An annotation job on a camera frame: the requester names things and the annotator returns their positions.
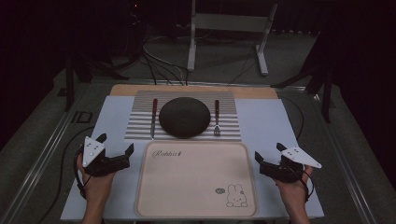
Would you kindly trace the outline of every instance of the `dark background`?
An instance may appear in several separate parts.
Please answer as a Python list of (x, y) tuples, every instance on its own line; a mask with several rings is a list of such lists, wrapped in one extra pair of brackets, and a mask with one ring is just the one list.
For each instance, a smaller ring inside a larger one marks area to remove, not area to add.
[[(197, 12), (216, 13), (221, 8), (224, 14), (265, 16), (270, 4), (227, 0), (222, 5), (220, 0), (206, 0), (197, 1), (196, 6)], [(333, 83), (340, 86), (393, 186), (395, 11), (395, 4), (386, 1), (282, 1), (272, 30), (280, 35), (292, 31), (318, 36), (303, 71), (334, 61)], [(64, 69), (66, 55), (74, 59), (78, 77), (90, 81), (92, 75), (77, 51), (108, 64), (111, 56), (134, 60), (147, 25), (171, 37), (184, 35), (177, 24), (187, 26), (190, 15), (191, 2), (185, 0), (2, 1), (0, 148), (52, 89), (52, 79)], [(128, 49), (121, 47), (126, 41)]]

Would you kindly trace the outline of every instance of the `fingers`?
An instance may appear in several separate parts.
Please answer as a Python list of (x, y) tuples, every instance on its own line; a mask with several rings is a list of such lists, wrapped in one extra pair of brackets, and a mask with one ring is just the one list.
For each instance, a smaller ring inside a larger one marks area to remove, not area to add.
[(306, 183), (308, 181), (309, 176), (314, 172), (314, 168), (312, 166), (305, 166), (305, 173), (303, 174), (303, 181)]
[[(84, 168), (82, 167), (82, 153), (80, 153), (80, 154), (78, 155), (78, 157), (77, 157), (77, 167), (78, 167), (79, 171), (80, 171), (83, 175), (85, 175)], [(115, 174), (116, 174), (116, 172), (111, 173), (111, 174), (109, 174), (109, 175), (111, 175), (111, 176), (114, 177)]]

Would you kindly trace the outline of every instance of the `knife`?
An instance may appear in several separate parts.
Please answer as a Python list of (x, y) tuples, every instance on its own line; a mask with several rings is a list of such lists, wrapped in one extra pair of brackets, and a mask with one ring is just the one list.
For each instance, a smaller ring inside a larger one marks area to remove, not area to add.
[(154, 140), (155, 117), (157, 116), (157, 104), (158, 104), (158, 100), (157, 100), (157, 99), (154, 99), (154, 100), (152, 101), (151, 127), (150, 127), (150, 133), (149, 133), (152, 140)]

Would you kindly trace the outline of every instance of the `fork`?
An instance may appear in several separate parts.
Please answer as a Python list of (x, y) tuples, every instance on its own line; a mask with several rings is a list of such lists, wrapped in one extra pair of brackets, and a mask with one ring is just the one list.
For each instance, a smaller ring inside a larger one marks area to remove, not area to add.
[(214, 135), (220, 137), (220, 126), (219, 126), (219, 100), (215, 101), (215, 114), (216, 114), (216, 126)]

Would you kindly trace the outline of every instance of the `cartoon rabbit illustration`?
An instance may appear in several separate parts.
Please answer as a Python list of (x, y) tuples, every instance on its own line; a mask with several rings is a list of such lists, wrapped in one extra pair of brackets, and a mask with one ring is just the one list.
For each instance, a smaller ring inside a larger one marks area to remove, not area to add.
[(247, 207), (247, 197), (245, 196), (242, 186), (229, 185), (228, 196), (227, 196), (227, 207)]

